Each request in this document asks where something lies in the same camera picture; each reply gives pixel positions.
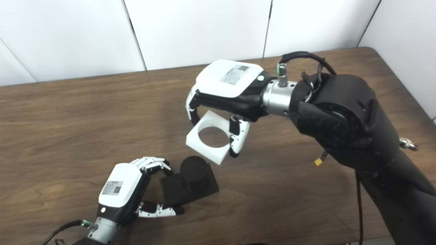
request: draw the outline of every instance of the connector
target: connector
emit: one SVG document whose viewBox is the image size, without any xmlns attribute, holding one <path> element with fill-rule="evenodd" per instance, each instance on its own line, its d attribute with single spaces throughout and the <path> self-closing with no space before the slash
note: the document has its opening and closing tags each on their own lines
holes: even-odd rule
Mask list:
<svg viewBox="0 0 436 245">
<path fill-rule="evenodd" d="M 288 76 L 286 75 L 286 63 L 277 64 L 277 75 L 279 77 L 280 88 L 284 88 L 288 85 Z"/>
<path fill-rule="evenodd" d="M 90 229 L 92 231 L 95 231 L 99 228 L 98 225 L 92 223 L 91 221 L 88 220 L 83 220 L 82 223 L 80 224 L 82 227 L 86 228 L 86 229 Z"/>
</svg>

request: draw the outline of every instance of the silver connector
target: silver connector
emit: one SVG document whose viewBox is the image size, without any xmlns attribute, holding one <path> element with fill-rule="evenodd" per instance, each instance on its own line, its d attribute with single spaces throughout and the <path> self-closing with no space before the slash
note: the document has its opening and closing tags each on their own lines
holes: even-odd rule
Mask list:
<svg viewBox="0 0 436 245">
<path fill-rule="evenodd" d="M 271 80 L 262 92 L 262 107 L 272 115 L 289 117 L 289 104 L 296 82 L 286 81 L 285 87 L 280 87 L 278 80 Z"/>
<path fill-rule="evenodd" d="M 277 75 L 279 77 L 279 87 L 284 88 L 288 86 L 288 76 L 286 75 L 286 63 L 277 64 Z"/>
<path fill-rule="evenodd" d="M 419 150 L 419 147 L 407 138 L 400 138 L 400 147 L 404 148 L 404 149 L 413 150 L 413 151 Z"/>
</svg>

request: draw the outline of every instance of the label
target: label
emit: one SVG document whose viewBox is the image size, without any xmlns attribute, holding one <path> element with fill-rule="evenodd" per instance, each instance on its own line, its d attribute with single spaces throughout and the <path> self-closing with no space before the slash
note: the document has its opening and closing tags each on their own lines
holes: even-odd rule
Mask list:
<svg viewBox="0 0 436 245">
<path fill-rule="evenodd" d="M 102 195 L 118 196 L 122 186 L 123 181 L 108 181 L 106 182 Z"/>
<path fill-rule="evenodd" d="M 251 69 L 245 65 L 235 65 L 219 81 L 235 85 Z"/>
</svg>

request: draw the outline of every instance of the white wall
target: white wall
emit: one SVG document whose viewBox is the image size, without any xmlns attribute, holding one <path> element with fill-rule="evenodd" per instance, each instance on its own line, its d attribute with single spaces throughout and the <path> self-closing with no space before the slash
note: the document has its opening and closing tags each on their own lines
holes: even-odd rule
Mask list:
<svg viewBox="0 0 436 245">
<path fill-rule="evenodd" d="M 2 0 L 0 39 L 38 82 L 144 70 L 120 0 Z"/>
<path fill-rule="evenodd" d="M 359 46 L 374 48 L 436 117 L 436 1 L 382 0 Z"/>
<path fill-rule="evenodd" d="M 41 82 L 356 47 L 378 1 L 0 0 L 0 39 Z"/>
<path fill-rule="evenodd" d="M 36 82 L 0 39 L 0 85 Z"/>
<path fill-rule="evenodd" d="M 126 0 L 148 70 L 262 57 L 271 0 Z"/>
<path fill-rule="evenodd" d="M 379 0 L 273 0 L 265 57 L 355 48 Z"/>
</svg>

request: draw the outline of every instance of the wooden table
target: wooden table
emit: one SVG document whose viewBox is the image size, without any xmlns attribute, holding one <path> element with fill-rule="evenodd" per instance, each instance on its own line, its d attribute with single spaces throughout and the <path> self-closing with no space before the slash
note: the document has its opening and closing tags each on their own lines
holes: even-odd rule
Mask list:
<svg viewBox="0 0 436 245">
<path fill-rule="evenodd" d="M 420 151 L 407 154 L 436 183 L 436 127 L 378 54 L 369 48 L 319 53 L 341 73 L 364 78 L 398 132 Z M 275 71 L 275 58 L 250 60 Z M 0 241 L 40 244 L 74 219 L 94 221 L 113 166 L 142 156 L 168 159 L 175 171 L 196 153 L 185 145 L 192 125 L 184 103 L 204 65 L 0 88 Z M 292 61 L 290 79 L 316 71 Z M 202 115 L 206 108 L 200 110 Z M 206 142 L 223 133 L 209 130 Z M 277 116 L 252 124 L 237 159 L 212 164 L 220 192 L 185 206 L 182 216 L 135 223 L 131 244 L 328 245 L 358 239 L 353 171 Z M 161 201 L 155 175 L 144 199 Z M 363 193 L 365 238 L 388 235 Z M 71 228 L 68 244 L 87 231 Z"/>
</svg>

